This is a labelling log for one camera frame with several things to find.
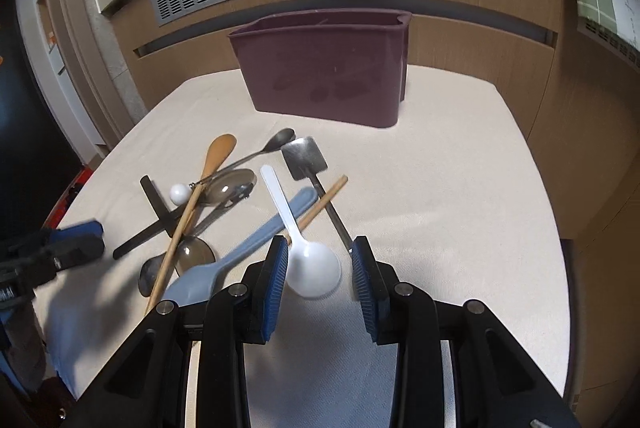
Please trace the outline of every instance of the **white plastic spoon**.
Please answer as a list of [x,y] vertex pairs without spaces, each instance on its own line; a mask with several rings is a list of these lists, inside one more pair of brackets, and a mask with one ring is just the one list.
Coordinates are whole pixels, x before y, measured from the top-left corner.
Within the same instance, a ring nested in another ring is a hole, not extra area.
[[260,174],[291,237],[287,284],[303,298],[319,298],[340,283],[342,269],[336,254],[321,243],[310,243],[300,233],[274,169],[265,164]]

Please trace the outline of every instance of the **light blue spatula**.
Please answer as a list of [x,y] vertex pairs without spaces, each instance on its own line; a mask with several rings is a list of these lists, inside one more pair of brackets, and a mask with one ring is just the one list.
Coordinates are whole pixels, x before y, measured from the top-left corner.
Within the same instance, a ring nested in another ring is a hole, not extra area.
[[[307,186],[289,201],[289,207],[293,216],[298,218],[317,200],[316,190]],[[269,242],[283,228],[280,216],[274,215],[219,261],[191,267],[167,288],[162,299],[173,300],[180,307],[208,300],[222,275]]]

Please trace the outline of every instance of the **stainless steel spoon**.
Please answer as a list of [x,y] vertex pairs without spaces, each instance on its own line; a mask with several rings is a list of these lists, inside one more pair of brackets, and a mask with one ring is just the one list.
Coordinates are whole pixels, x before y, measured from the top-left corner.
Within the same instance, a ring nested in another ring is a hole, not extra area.
[[230,165],[225,166],[224,168],[218,170],[217,172],[214,172],[209,177],[205,177],[204,179],[200,179],[195,183],[191,183],[189,186],[191,187],[191,189],[194,189],[196,185],[204,184],[214,179],[217,180],[218,177],[222,177],[222,175],[226,174],[229,170],[233,170],[234,168],[240,166],[241,164],[244,164],[247,161],[251,161],[254,157],[260,154],[270,153],[270,152],[275,152],[277,150],[280,150],[284,145],[286,145],[290,141],[293,141],[295,138],[296,138],[296,131],[294,131],[293,129],[282,129],[281,131],[276,132],[274,136],[269,141],[267,141],[267,144],[264,145],[264,147],[262,147],[262,150],[258,150],[257,152],[251,153],[248,156],[245,156],[242,159],[239,159],[235,163],[231,163]]
[[[209,264],[209,262],[216,261],[213,250],[205,241],[198,239],[197,236],[201,235],[214,221],[226,214],[236,204],[246,199],[254,189],[256,177],[252,170],[245,168],[235,172],[240,172],[235,176],[238,179],[238,183],[227,189],[220,187],[218,197],[226,195],[227,199],[224,202],[218,201],[220,204],[193,228],[191,235],[185,235],[178,245],[176,263],[178,275],[183,274],[194,265]],[[156,255],[142,264],[138,275],[138,290],[142,296],[150,296],[164,255],[165,253]]]
[[257,181],[255,173],[249,168],[238,168],[226,172],[209,184],[198,201],[199,205],[217,205],[226,202],[238,188]]

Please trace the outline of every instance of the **red object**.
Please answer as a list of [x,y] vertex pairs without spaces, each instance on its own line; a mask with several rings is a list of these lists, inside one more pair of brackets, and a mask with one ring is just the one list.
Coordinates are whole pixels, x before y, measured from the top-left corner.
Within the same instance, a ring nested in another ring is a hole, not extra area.
[[80,190],[82,190],[84,183],[86,183],[89,180],[89,178],[92,176],[93,173],[94,171],[91,170],[91,168],[89,168],[88,166],[85,166],[82,169],[82,171],[76,176],[76,178],[69,185],[66,192],[64,192],[62,197],[58,199],[56,206],[53,208],[53,210],[49,214],[49,217],[47,217],[47,220],[44,223],[44,227],[46,228],[58,227],[58,225],[60,224],[60,221],[62,220],[62,217],[65,216],[66,211],[69,209],[69,206],[71,206],[71,203],[74,201],[74,199],[76,198]]
[[257,111],[391,127],[411,14],[336,9],[260,18],[229,34]]

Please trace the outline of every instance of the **white tablecloth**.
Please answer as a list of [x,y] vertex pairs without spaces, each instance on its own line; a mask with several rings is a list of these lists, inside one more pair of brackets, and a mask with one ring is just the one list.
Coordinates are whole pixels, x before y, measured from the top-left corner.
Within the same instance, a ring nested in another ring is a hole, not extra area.
[[[334,202],[352,236],[368,236],[377,259],[434,299],[484,301],[562,392],[570,332],[566,274],[527,145],[491,84],[410,66],[398,124],[389,129],[258,113],[240,71],[185,82],[135,126],[63,221],[101,221],[104,260],[60,275],[38,289],[34,304],[54,365],[74,395],[142,319],[140,266],[168,245],[162,233],[120,261],[111,258],[113,248],[155,220],[140,178],[148,174],[167,196],[173,183],[198,178],[217,135],[238,138],[233,161],[262,148],[283,127],[315,137],[329,165],[319,176],[325,187],[349,176]],[[289,198],[308,184],[290,178],[279,153],[248,166],[258,173],[263,163],[274,166]],[[224,254],[274,213],[258,176],[250,199],[203,238]],[[349,255],[326,214],[306,237],[338,253],[342,281],[318,301],[285,289],[271,341],[246,347],[252,426],[386,427],[396,348],[371,343],[351,299]],[[239,281],[266,249],[232,270],[226,284]],[[447,395],[450,426],[451,401]],[[190,419],[192,413],[190,401]]]

